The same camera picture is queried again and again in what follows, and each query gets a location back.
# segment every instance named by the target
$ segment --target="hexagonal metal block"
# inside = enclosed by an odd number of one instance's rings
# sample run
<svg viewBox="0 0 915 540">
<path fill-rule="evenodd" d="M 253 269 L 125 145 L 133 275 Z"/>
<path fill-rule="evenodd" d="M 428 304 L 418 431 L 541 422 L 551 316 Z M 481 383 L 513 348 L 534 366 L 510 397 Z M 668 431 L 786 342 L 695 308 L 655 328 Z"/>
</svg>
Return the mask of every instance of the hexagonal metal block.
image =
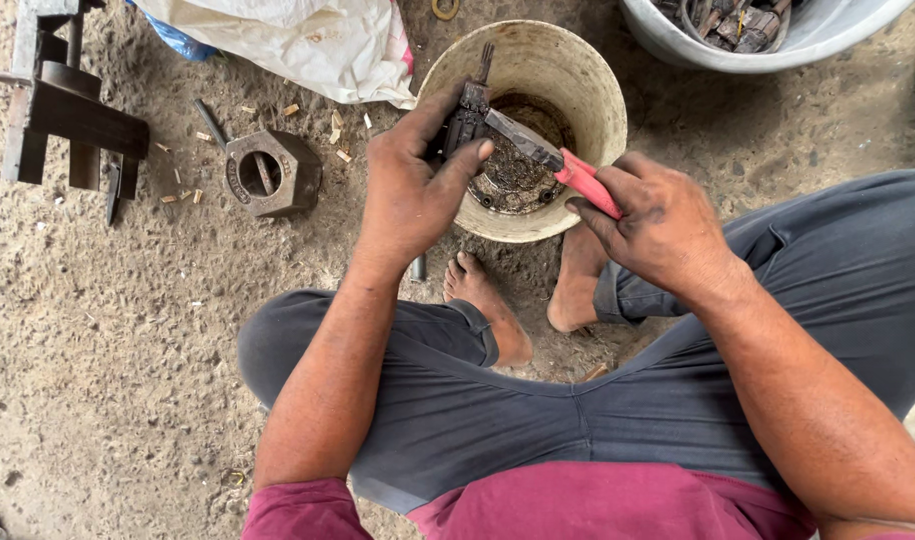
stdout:
<svg viewBox="0 0 915 540">
<path fill-rule="evenodd" d="M 292 215 L 317 206 L 323 170 L 294 134 L 265 129 L 227 144 L 224 187 L 255 217 Z"/>
</svg>

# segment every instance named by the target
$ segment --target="fingernail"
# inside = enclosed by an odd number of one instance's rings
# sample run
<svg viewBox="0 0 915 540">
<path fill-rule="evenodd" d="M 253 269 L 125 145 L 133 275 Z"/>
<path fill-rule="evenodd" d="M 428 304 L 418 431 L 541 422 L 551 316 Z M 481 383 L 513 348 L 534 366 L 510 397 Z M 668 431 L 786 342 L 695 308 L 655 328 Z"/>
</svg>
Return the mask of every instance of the fingernail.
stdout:
<svg viewBox="0 0 915 540">
<path fill-rule="evenodd" d="M 494 153 L 494 141 L 490 139 L 480 143 L 480 146 L 477 147 L 477 158 L 482 162 L 490 157 L 492 153 Z"/>
</svg>

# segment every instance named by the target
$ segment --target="red handle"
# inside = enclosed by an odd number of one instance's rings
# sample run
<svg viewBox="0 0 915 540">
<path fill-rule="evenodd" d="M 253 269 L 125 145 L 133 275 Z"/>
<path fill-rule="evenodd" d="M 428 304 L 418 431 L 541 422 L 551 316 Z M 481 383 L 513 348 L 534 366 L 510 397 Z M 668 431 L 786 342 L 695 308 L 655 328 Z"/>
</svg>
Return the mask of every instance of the red handle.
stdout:
<svg viewBox="0 0 915 540">
<path fill-rule="evenodd" d="M 554 173 L 554 178 L 557 178 L 561 184 L 577 190 L 607 215 L 620 219 L 623 212 L 611 198 L 611 194 L 604 184 L 594 178 L 597 170 L 585 164 L 567 148 L 561 148 L 561 154 L 564 155 L 564 168 L 560 172 Z"/>
</svg>

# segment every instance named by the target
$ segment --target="bare foot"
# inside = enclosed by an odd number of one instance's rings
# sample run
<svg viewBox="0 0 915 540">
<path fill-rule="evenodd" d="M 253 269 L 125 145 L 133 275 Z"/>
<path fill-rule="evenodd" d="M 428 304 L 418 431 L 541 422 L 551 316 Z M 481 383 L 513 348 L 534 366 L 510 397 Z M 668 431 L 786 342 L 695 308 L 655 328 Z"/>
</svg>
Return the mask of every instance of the bare foot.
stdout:
<svg viewBox="0 0 915 540">
<path fill-rule="evenodd" d="M 585 223 L 564 233 L 561 274 L 547 305 L 550 325 L 567 333 L 597 322 L 594 289 L 606 263 L 604 247 Z"/>
<path fill-rule="evenodd" d="M 444 301 L 449 302 L 452 298 L 469 301 L 491 323 L 500 351 L 494 365 L 516 367 L 530 362 L 534 356 L 530 337 L 500 298 L 480 261 L 468 252 L 458 253 L 457 259 L 451 260 L 444 272 Z"/>
</svg>

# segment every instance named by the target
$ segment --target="plastic bucket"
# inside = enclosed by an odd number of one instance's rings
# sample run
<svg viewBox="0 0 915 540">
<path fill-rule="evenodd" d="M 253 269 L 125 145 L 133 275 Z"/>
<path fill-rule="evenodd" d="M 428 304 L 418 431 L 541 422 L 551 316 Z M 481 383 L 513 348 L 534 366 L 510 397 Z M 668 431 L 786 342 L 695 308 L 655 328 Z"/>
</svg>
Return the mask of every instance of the plastic bucket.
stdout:
<svg viewBox="0 0 915 540">
<path fill-rule="evenodd" d="M 658 59 L 683 68 L 771 73 L 823 60 L 883 28 L 913 0 L 809 0 L 790 12 L 787 37 L 772 54 L 739 55 L 705 46 L 678 30 L 650 0 L 622 0 L 632 34 Z"/>
<path fill-rule="evenodd" d="M 447 87 L 455 77 L 475 74 L 480 52 L 488 41 L 495 45 L 487 79 L 493 92 L 492 103 L 511 93 L 546 100 L 570 125 L 574 141 L 571 150 L 592 166 L 605 166 L 623 154 L 627 114 L 614 73 L 583 39 L 544 22 L 509 20 L 465 35 L 430 68 L 418 101 Z M 534 212 L 513 215 L 486 208 L 468 191 L 454 222 L 475 235 L 499 242 L 547 239 L 579 221 L 564 208 L 564 202 L 576 195 L 568 187 Z"/>
</svg>

